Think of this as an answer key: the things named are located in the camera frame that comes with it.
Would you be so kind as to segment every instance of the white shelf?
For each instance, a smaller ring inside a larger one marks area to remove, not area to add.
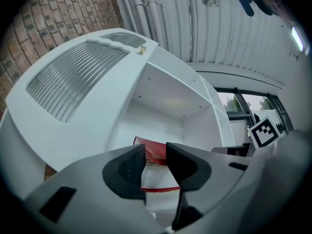
[[[210,85],[203,77],[201,77],[204,86],[207,89],[207,92],[209,94],[210,97],[210,101],[211,103],[219,110],[221,111],[224,115],[226,114],[226,111],[224,109],[224,106],[222,104],[222,101],[220,100],[220,97],[218,95],[218,92],[213,88],[212,85]]]
[[[187,84],[197,93],[206,98],[206,100],[210,101],[210,97],[203,85],[201,76],[194,69],[168,51],[157,47],[149,58],[149,63],[161,68],[174,78]]]
[[[183,144],[211,151],[222,147],[222,133],[211,106],[183,121]]]
[[[218,123],[220,126],[220,133],[222,139],[222,146],[235,146],[235,140],[232,132],[232,127],[228,116],[224,115],[218,108],[215,108]]]
[[[113,132],[108,150],[133,145],[136,136],[182,144],[182,120],[131,100]]]
[[[211,104],[189,86],[147,63],[133,100],[179,119],[190,117]]]

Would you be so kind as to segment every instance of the white wall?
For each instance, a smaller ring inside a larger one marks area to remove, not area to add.
[[[214,147],[222,147],[212,106],[183,121],[183,145],[206,151],[211,151]]]
[[[312,126],[312,65],[308,58],[278,94],[294,129]]]
[[[160,143],[182,144],[182,121],[131,101],[116,135],[112,150],[131,146],[135,136]]]
[[[240,146],[247,141],[247,122],[245,119],[230,121],[235,145]]]
[[[22,138],[8,111],[0,126],[0,168],[8,188],[21,199],[44,181],[45,162]]]

